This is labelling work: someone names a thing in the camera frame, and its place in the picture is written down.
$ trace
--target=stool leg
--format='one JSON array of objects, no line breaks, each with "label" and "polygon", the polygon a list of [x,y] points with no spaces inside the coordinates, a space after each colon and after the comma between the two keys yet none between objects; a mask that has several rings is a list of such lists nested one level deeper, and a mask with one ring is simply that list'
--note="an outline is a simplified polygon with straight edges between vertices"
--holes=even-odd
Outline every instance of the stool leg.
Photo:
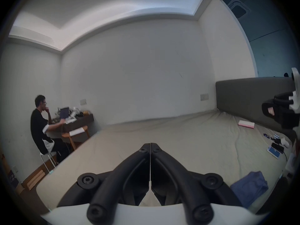
[{"label": "stool leg", "polygon": [[48,167],[46,166],[46,163],[44,162],[44,160],[43,160],[43,158],[42,158],[42,155],[41,155],[41,154],[40,154],[40,158],[42,159],[42,161],[43,161],[43,163],[44,163],[45,167],[47,168],[48,172],[50,172],[50,171],[49,171],[49,169],[48,169]]},{"label": "stool leg", "polygon": [[52,154],[50,153],[50,156],[51,156],[51,158],[52,158],[52,161],[54,162],[54,164],[56,164],[57,165],[57,163],[55,162],[55,160],[54,160],[54,158],[53,158],[53,156],[52,156]]},{"label": "stool leg", "polygon": [[52,160],[51,160],[51,158],[50,158],[49,154],[48,154],[48,158],[50,159],[50,161],[51,161],[52,165],[55,167],[55,165],[54,165],[54,163],[52,162]]},{"label": "stool leg", "polygon": [[75,151],[75,150],[76,150],[76,146],[75,146],[75,144],[74,144],[72,138],[71,138],[71,137],[69,137],[69,138],[70,138],[71,145],[72,145],[72,147],[73,147],[73,149],[74,149],[74,151]]}]

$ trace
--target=air vent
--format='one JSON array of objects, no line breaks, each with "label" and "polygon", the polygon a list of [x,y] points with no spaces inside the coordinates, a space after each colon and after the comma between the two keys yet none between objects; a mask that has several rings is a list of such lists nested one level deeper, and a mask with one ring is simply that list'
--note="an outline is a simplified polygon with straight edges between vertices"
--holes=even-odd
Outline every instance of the air vent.
[{"label": "air vent", "polygon": [[238,20],[241,20],[250,12],[250,9],[240,0],[231,0],[228,7]]}]

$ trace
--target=blue towel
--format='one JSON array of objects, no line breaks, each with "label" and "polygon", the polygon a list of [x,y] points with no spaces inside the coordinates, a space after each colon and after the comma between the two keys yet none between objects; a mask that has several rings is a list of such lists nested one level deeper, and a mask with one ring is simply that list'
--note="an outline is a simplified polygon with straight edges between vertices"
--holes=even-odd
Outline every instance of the blue towel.
[{"label": "blue towel", "polygon": [[232,184],[230,188],[241,201],[244,208],[248,208],[269,189],[261,171],[250,172],[247,176]]}]

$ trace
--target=laptop screen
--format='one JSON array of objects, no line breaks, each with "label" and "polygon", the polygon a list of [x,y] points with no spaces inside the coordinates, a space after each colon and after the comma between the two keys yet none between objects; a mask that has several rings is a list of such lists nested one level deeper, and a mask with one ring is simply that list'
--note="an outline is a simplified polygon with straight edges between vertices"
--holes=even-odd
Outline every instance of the laptop screen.
[{"label": "laptop screen", "polygon": [[64,107],[60,110],[60,119],[67,118],[69,116],[69,107]]}]

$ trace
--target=robotic arm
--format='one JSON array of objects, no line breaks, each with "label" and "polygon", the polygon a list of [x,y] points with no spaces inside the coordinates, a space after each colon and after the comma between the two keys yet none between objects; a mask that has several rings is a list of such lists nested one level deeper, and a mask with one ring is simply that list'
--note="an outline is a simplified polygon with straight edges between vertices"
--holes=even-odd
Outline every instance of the robotic arm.
[{"label": "robotic arm", "polygon": [[300,118],[300,74],[295,67],[292,68],[292,78],[295,82],[295,91],[275,95],[274,99],[262,104],[263,114],[286,129],[298,127]]},{"label": "robotic arm", "polygon": [[[138,206],[149,190],[161,206]],[[113,171],[85,173],[58,207],[43,216],[61,224],[254,224],[256,216],[220,175],[189,172],[155,143],[144,144]]]}]

